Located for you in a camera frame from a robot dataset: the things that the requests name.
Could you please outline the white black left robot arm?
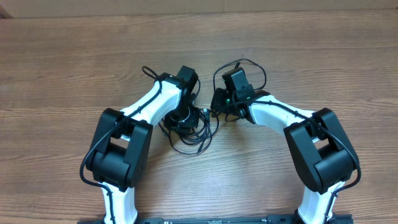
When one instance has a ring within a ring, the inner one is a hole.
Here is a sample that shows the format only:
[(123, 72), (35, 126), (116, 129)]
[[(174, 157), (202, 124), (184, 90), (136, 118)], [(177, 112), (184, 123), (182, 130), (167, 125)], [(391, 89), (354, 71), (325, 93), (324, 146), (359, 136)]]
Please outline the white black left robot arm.
[(147, 164), (154, 126), (165, 121), (166, 128), (184, 134), (198, 126), (194, 69), (182, 66), (177, 75), (158, 75), (147, 66), (142, 71), (154, 78), (154, 86), (133, 105), (101, 113), (80, 165), (82, 181), (103, 192), (106, 213), (99, 223), (136, 222), (134, 188)]

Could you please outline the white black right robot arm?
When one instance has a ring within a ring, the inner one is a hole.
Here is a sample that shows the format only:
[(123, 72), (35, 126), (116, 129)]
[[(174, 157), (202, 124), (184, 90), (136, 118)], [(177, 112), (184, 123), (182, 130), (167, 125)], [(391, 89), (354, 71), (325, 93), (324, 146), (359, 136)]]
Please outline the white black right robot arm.
[(302, 202), (293, 214), (268, 215), (266, 223), (353, 223), (351, 215), (333, 213), (338, 194), (361, 177), (359, 158), (336, 114), (323, 108), (300, 110), (255, 90), (242, 67), (222, 76), (211, 108), (273, 129), (285, 136), (295, 170), (304, 184)]

